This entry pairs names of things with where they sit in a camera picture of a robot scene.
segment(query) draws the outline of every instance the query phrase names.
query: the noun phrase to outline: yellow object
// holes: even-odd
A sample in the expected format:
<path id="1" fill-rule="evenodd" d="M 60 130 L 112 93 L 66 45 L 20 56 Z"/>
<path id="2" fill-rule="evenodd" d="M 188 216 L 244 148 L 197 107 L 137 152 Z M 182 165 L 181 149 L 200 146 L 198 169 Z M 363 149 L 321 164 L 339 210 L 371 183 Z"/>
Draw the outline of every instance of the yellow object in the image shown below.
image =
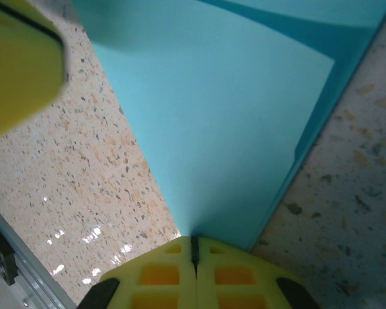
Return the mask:
<path id="1" fill-rule="evenodd" d="M 180 237 L 104 274 L 79 304 L 82 308 L 318 306 L 292 273 L 213 239 Z"/>
<path id="2" fill-rule="evenodd" d="M 56 27 L 25 0 L 0 0 L 0 134 L 53 100 L 63 83 Z"/>

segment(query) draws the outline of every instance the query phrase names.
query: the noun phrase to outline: blue sheet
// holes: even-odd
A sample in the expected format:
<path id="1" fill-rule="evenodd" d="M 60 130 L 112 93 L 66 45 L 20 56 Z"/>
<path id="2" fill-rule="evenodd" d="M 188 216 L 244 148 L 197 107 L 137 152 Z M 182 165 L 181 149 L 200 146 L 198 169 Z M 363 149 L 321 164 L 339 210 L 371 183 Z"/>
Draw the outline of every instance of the blue sheet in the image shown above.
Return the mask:
<path id="1" fill-rule="evenodd" d="M 74 2 L 180 232 L 245 249 L 386 14 L 386 0 Z"/>

